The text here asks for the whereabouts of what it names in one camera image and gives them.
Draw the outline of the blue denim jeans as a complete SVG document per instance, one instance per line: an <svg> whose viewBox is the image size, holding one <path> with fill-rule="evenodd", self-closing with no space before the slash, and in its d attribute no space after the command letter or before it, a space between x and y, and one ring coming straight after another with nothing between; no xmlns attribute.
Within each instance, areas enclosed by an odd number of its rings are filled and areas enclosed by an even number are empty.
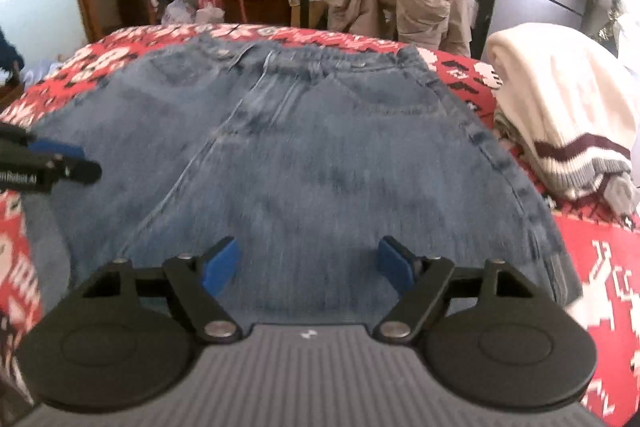
<svg viewBox="0 0 640 427"><path fill-rule="evenodd" d="M527 174L413 48L351 54L199 36L42 118L99 163L22 198L43 308L117 258L157 267L224 236L220 303L243 326L376 323L390 235L464 267L502 259L561 306L582 285Z"/></svg>

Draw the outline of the dark navy garment pile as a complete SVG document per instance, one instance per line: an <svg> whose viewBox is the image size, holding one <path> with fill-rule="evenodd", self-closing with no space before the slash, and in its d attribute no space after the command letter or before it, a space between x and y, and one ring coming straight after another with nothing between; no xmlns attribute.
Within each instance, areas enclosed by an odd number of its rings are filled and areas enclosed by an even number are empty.
<svg viewBox="0 0 640 427"><path fill-rule="evenodd" d="M0 31L0 69L9 75L9 84L19 84L21 71L24 68L24 58L18 53L16 47L6 40L6 36Z"/></svg>

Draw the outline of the white plastic bag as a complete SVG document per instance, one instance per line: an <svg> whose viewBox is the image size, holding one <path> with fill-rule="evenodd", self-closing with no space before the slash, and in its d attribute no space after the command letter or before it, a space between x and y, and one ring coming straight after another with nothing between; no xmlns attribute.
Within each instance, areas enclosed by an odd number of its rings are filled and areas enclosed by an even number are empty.
<svg viewBox="0 0 640 427"><path fill-rule="evenodd" d="M220 24L224 21L224 10L213 5L203 9L194 9L183 0L168 3L160 22L163 25L181 24Z"/></svg>

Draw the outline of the cream striped knit sweater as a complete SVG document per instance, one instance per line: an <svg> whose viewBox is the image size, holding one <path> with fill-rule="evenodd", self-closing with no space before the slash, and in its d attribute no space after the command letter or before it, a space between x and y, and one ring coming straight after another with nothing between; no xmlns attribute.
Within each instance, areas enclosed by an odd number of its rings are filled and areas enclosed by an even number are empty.
<svg viewBox="0 0 640 427"><path fill-rule="evenodd" d="M580 31L547 23L495 32L486 54L501 80L495 123L549 192L599 195L614 215L633 215L639 83L625 65Z"/></svg>

